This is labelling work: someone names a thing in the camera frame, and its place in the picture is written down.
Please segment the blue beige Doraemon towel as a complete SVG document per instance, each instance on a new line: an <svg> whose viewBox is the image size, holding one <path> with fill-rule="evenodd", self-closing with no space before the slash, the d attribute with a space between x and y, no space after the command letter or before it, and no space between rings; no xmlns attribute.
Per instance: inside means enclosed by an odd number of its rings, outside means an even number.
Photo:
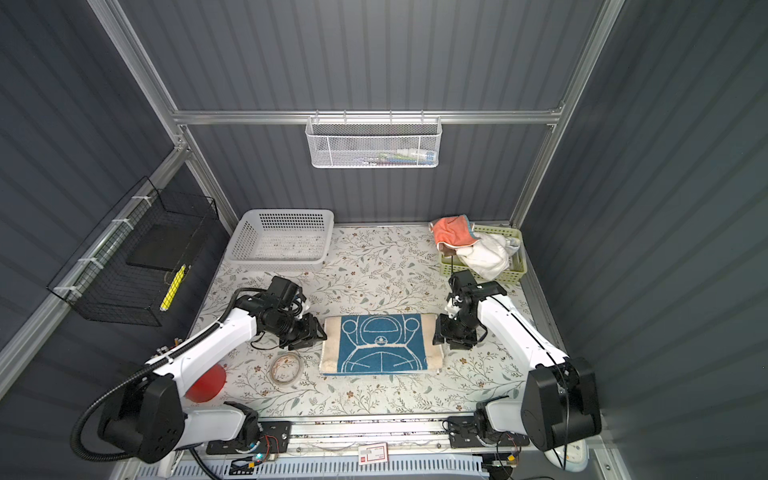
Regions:
<svg viewBox="0 0 768 480"><path fill-rule="evenodd" d="M432 343L435 314L343 315L325 319L319 372L327 376L426 374L443 368Z"/></svg>

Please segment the green perforated plastic basket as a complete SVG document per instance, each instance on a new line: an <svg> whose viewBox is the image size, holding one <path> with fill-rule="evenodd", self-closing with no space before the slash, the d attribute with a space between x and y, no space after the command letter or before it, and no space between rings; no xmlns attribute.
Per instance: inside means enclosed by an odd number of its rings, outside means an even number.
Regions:
<svg viewBox="0 0 768 480"><path fill-rule="evenodd" d="M528 271L527 258L523 245L522 233L508 226L498 225L474 225L475 233L497 234L508 240L517 241L520 248L509 257L509 267L501 272L495 280L503 284L516 284ZM458 257L439 255L439 270L445 276L450 276L454 271L467 270L468 267Z"/></svg>

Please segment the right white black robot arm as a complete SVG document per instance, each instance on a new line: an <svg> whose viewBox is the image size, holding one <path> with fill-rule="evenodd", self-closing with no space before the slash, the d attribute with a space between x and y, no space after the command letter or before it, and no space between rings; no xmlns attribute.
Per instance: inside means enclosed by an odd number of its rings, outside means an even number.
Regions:
<svg viewBox="0 0 768 480"><path fill-rule="evenodd" d="M479 283L462 270L449 277L449 286L433 343L471 350L491 334L527 368L521 398L499 396L477 404L480 438L497 442L502 434L523 434L546 452L601 433L596 375L589 362L549 342L499 283Z"/></svg>

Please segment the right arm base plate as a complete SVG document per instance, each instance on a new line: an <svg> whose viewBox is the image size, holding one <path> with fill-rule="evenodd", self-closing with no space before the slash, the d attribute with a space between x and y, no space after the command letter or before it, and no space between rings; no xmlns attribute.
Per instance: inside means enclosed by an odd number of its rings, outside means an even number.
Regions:
<svg viewBox="0 0 768 480"><path fill-rule="evenodd" d="M480 447L522 448L530 445L525 434L499 432L490 427L479 426L473 417L449 416L441 422L453 449Z"/></svg>

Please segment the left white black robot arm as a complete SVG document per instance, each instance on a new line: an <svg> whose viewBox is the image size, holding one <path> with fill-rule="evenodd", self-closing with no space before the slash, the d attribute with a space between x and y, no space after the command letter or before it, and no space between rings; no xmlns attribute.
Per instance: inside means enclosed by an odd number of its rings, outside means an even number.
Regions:
<svg viewBox="0 0 768 480"><path fill-rule="evenodd" d="M182 399L231 351L261 334L287 350L327 338L298 284L275 276L267 288L239 288L219 319L95 400L73 427L73 452L94 462L138 458L152 464L211 441L235 440L248 451L259 447L263 434L252 408L227 402L187 410Z"/></svg>

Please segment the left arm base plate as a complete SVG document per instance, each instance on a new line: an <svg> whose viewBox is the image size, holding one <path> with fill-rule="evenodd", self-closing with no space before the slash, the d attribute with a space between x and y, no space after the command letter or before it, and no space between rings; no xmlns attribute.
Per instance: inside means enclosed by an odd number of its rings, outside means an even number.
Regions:
<svg viewBox="0 0 768 480"><path fill-rule="evenodd" d="M246 428L231 440L216 440L207 444L208 455L277 455L287 452L293 424L289 421L261 421L255 432Z"/></svg>

